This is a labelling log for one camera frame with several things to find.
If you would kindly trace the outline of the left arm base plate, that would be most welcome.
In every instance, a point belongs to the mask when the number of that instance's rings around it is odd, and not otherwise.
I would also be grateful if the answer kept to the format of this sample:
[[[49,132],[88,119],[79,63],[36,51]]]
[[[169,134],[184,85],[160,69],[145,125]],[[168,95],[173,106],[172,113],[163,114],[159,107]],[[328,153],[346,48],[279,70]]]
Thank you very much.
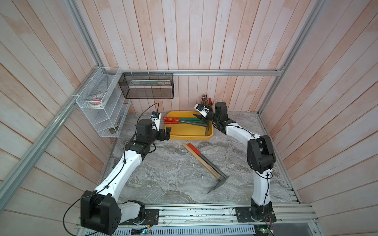
[[[142,211],[142,213],[139,214],[139,216],[135,219],[130,219],[125,222],[120,223],[120,225],[150,225],[154,226],[157,225],[159,222],[159,209],[153,208],[153,209],[145,209]]]

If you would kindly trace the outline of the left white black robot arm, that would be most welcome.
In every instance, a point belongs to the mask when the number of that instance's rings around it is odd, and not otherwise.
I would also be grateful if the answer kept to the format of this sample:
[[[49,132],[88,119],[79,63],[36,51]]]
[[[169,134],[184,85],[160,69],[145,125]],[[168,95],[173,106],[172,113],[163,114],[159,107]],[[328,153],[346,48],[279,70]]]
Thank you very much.
[[[124,154],[108,177],[93,191],[85,191],[80,198],[80,225],[96,232],[112,235],[121,223],[143,223],[145,204],[118,199],[134,170],[152,152],[155,141],[168,141],[171,129],[160,128],[161,114],[154,112],[150,119],[141,119],[136,132],[124,147]]]

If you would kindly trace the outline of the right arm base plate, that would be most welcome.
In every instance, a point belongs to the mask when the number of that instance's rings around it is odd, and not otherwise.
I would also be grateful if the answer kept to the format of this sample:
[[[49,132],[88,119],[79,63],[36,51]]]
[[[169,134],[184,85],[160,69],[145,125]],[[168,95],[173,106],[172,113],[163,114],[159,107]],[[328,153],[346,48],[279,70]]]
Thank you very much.
[[[276,214],[271,206],[264,207],[236,207],[233,209],[233,215],[237,217],[239,223],[246,222],[276,222]]]

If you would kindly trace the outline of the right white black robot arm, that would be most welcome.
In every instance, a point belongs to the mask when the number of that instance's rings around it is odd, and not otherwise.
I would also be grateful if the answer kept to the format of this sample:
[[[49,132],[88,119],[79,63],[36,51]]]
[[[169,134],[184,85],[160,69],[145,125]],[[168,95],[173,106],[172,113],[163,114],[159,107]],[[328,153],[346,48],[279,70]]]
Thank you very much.
[[[217,102],[214,107],[196,104],[195,110],[200,113],[200,120],[210,121],[217,130],[247,147],[247,163],[255,172],[252,203],[258,207],[271,204],[270,179],[276,162],[271,138],[268,135],[254,134],[230,119],[224,102]]]

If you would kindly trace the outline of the green hoe red grip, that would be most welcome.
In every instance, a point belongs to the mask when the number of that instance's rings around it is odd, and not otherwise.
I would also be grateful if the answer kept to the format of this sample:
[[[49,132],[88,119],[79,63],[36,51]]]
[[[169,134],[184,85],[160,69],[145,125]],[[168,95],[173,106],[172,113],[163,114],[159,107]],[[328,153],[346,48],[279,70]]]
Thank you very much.
[[[176,118],[176,117],[163,117],[164,121],[188,121],[199,123],[201,120],[199,118]]]
[[[203,136],[206,135],[210,128],[209,123],[205,123],[199,119],[168,119],[164,120],[164,124],[171,127],[171,134],[177,136]]]

